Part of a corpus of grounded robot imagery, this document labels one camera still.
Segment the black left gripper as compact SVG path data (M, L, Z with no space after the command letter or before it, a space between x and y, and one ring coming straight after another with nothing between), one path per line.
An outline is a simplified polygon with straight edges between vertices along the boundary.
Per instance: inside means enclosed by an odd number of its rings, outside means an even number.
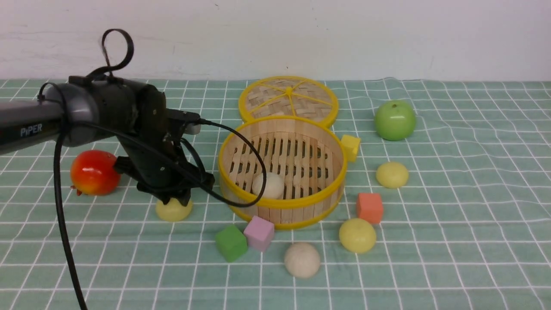
M120 136L128 161L121 167L138 181L138 188L151 192L163 205L175 200L187 206L191 188L212 192L215 178L203 173L197 152L182 135L168 132L167 99L151 84L127 84L135 99L136 118L132 129Z

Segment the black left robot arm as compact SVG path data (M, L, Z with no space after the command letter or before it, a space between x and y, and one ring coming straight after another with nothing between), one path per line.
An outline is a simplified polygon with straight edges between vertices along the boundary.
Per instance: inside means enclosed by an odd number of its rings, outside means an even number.
M199 133L199 114L167 107L162 91L133 81L69 82L41 88L37 100L1 103L1 153L11 153L64 135L64 147L117 137L126 152L115 171L164 204L187 204L191 189L212 189L214 175L201 161L189 163L183 147L199 157L185 134Z

